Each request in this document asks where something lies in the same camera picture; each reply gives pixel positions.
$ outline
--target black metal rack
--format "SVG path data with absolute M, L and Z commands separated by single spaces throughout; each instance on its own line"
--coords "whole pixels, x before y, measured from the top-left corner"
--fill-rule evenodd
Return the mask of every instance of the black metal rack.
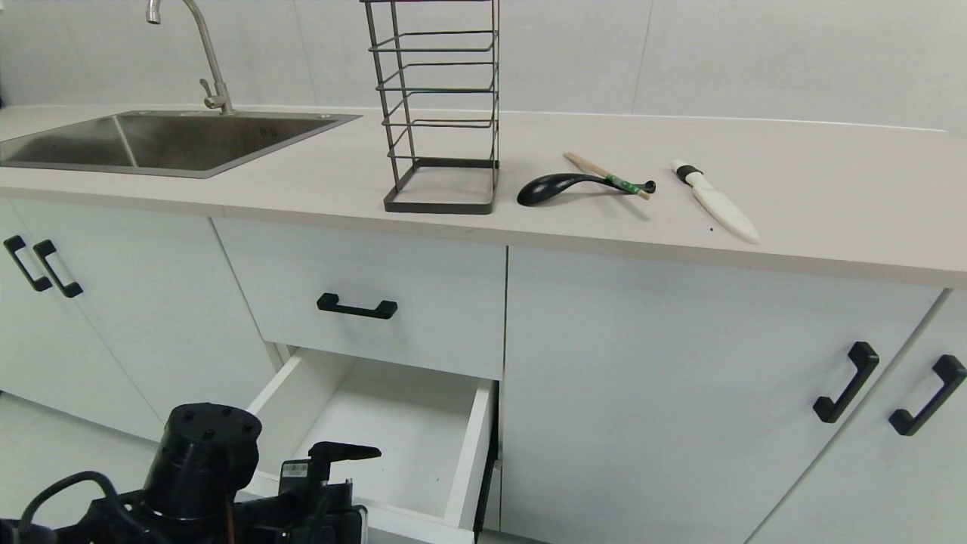
M 361 0 L 366 4 L 366 20 L 373 62 L 376 66 L 376 90 L 383 108 L 383 126 L 389 144 L 387 157 L 393 165 L 394 186 L 383 199 L 388 212 L 436 214 L 488 214 L 493 211 L 500 168 L 500 0 L 430 0 L 437 3 L 487 3 L 490 5 L 489 28 L 475 30 L 445 30 L 400 32 L 397 3 L 417 4 L 425 0 Z M 377 37 L 373 4 L 389 4 L 392 36 Z M 479 44 L 466 45 L 468 40 Z M 430 45 L 411 45 L 429 42 Z M 384 56 L 395 59 L 395 71 L 384 75 Z M 450 55 L 437 60 L 440 55 Z M 435 67 L 483 67 L 489 81 L 476 86 L 424 85 L 408 86 L 407 73 L 415 69 Z M 422 112 L 411 104 L 411 99 L 422 95 L 478 95 L 490 96 L 489 111 Z M 399 96 L 391 106 L 390 96 Z M 476 158 L 428 156 L 417 153 L 414 129 L 467 129 L 490 131 L 489 152 Z M 474 168 L 489 170 L 489 201 L 487 202 L 412 202 L 397 201 L 400 192 L 421 170 L 429 168 Z

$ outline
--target cabinet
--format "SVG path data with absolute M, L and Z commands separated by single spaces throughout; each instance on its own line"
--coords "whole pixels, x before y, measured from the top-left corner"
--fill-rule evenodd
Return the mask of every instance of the cabinet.
M 215 225 L 267 341 L 503 375 L 503 246 L 230 219 Z
M 0 390 L 135 435 L 156 432 L 161 422 L 148 403 L 77 305 L 49 281 L 32 250 L 40 239 L 0 198 L 0 241 L 7 240 L 24 247 L 11 242 L 0 255 Z M 34 290 L 15 259 L 46 288 Z
M 955 291 L 895 370 L 750 544 L 959 544 L 967 534 L 967 387 L 911 437 L 889 418 L 916 415 L 943 387 L 944 355 L 967 361 L 967 292 Z
M 272 378 L 269 351 L 210 219 L 13 204 L 36 242 L 55 245 L 54 273 L 83 290 L 67 299 L 55 288 L 50 298 L 80 309 L 161 421 L 184 403 L 247 406 Z M 155 423 L 139 434 L 160 438 L 161 430 Z
M 851 346 L 883 361 L 859 400 L 940 292 L 511 248 L 501 529 L 744 542 L 841 423 L 812 406 Z

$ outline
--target faucet handle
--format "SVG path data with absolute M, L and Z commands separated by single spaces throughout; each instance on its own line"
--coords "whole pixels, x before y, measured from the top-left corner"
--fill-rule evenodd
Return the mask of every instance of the faucet handle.
M 228 102 L 228 99 L 226 99 L 223 95 L 212 94 L 212 88 L 208 86 L 208 81 L 206 81 L 204 77 L 199 79 L 198 82 L 201 83 L 201 86 L 205 88 L 205 94 L 208 95 L 205 97 L 206 107 L 209 109 L 216 109 L 224 106 L 225 103 Z
M 208 86 L 208 81 L 205 80 L 204 77 L 199 79 L 198 82 L 201 83 L 201 86 L 205 88 L 205 94 L 208 95 L 208 98 L 212 98 L 215 96 L 212 94 L 212 87 Z

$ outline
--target drawer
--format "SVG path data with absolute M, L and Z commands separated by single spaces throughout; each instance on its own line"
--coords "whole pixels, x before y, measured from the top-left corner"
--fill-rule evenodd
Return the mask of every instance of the drawer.
M 227 219 L 215 224 L 266 341 L 501 378 L 503 246 Z M 336 297 L 323 299 L 320 310 L 324 293 Z M 391 317 L 373 315 L 388 303 L 396 304 Z M 339 313 L 347 307 L 362 315 Z
M 300 349 L 249 406 L 262 422 L 259 463 L 243 491 L 278 493 L 283 461 L 318 441 L 378 447 L 333 464 L 366 506 L 372 544 L 472 544 L 495 447 L 495 382 Z

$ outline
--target floor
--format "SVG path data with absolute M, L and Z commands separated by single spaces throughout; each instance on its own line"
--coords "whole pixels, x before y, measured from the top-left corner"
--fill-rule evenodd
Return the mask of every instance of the floor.
M 106 474 L 122 493 L 140 489 L 155 447 L 149 440 L 0 394 L 0 518 L 18 518 L 43 488 L 82 470 Z M 78 484 L 46 502 L 35 521 L 48 527 L 71 525 L 100 496 L 94 484 Z M 480 544 L 526 542 L 498 533 L 480 539 Z

